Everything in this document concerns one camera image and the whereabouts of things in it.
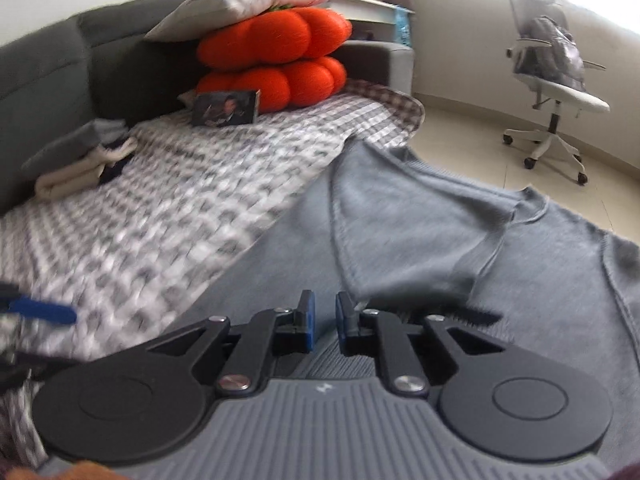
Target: chair backrest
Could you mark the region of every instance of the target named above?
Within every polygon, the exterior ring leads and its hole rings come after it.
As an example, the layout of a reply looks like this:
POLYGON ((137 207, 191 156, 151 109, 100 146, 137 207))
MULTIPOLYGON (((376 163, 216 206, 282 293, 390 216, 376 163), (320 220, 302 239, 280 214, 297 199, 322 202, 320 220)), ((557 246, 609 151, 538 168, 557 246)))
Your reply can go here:
POLYGON ((528 23, 534 18, 548 16, 561 27, 569 29, 566 16, 556 0, 509 0, 513 21, 522 37, 526 33, 528 23))

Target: gray and white blanket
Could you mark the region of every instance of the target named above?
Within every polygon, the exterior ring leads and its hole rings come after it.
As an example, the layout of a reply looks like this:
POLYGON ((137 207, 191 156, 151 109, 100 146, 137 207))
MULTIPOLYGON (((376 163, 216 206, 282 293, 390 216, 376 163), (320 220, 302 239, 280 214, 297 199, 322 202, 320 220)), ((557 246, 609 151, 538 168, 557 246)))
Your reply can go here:
MULTIPOLYGON (((0 280, 72 304, 78 323, 0 320, 10 349, 92 360, 153 338, 249 248, 351 134, 406 142, 424 118, 413 98, 364 81, 309 108, 218 130, 184 110, 138 124, 139 152, 123 174, 53 203, 0 218, 0 280)), ((31 421, 38 385, 0 402, 0 451, 39 466, 31 421)))

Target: pillow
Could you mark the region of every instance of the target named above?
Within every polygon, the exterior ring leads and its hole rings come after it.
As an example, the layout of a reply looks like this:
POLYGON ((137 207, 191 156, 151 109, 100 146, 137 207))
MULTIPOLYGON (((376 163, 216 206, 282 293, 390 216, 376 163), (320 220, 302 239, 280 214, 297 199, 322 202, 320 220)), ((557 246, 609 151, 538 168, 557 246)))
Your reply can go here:
POLYGON ((145 36, 150 41, 197 40, 275 6, 308 7, 327 0, 186 0, 145 36))

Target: chair armrest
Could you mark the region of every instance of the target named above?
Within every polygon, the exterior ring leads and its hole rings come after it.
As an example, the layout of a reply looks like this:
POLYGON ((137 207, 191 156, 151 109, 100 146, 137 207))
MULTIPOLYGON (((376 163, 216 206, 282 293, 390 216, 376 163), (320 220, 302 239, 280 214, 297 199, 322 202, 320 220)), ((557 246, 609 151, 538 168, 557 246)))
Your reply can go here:
POLYGON ((606 70, 607 67, 605 67, 604 65, 600 65, 591 61, 585 61, 582 60, 582 63, 584 64, 585 68, 592 68, 594 70, 606 70))
POLYGON ((347 69, 353 79, 365 79, 411 94, 414 77, 414 50, 386 41, 346 41, 330 54, 347 69))
POLYGON ((514 54, 519 53, 521 50, 530 47, 541 46, 543 48, 551 47, 551 43, 545 40, 532 40, 531 38, 520 38, 516 40, 511 48, 507 49, 507 57, 513 57, 514 54))

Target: chair base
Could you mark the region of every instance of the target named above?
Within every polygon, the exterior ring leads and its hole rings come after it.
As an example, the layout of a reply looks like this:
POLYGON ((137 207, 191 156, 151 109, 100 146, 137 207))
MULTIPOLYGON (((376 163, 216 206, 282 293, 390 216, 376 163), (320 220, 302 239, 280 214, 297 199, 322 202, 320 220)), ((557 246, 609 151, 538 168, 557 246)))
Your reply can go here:
POLYGON ((546 150, 548 150, 553 143, 559 144, 563 148, 563 153, 566 153, 566 160, 578 171, 578 184, 583 186, 587 183, 588 178, 582 164, 580 151, 565 140, 562 140, 558 134, 541 132, 539 130, 505 130, 502 136, 502 142, 509 145, 513 142, 513 139, 531 140, 538 144, 531 155, 524 160, 524 166, 528 170, 533 169, 538 159, 546 153, 546 150))

